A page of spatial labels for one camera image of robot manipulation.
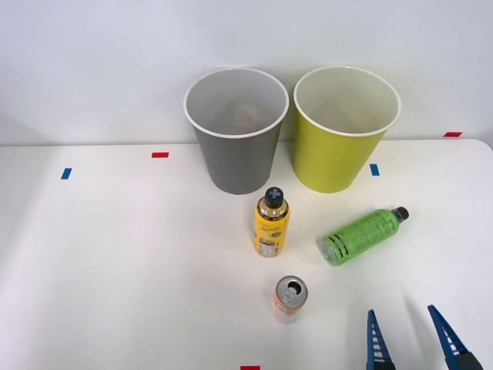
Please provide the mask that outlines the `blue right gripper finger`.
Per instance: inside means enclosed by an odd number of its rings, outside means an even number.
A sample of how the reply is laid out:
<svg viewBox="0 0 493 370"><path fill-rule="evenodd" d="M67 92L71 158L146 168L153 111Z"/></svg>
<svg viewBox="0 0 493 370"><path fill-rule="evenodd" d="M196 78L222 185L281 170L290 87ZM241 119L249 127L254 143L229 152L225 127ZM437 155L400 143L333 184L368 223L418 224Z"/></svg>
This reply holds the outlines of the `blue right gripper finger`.
<svg viewBox="0 0 493 370"><path fill-rule="evenodd" d="M395 370L374 310L367 313L367 370Z"/></svg>
<svg viewBox="0 0 493 370"><path fill-rule="evenodd" d="M448 324L434 305L428 305L435 330L444 352L444 360L449 370L483 370L479 360L463 344L462 340Z"/></svg>

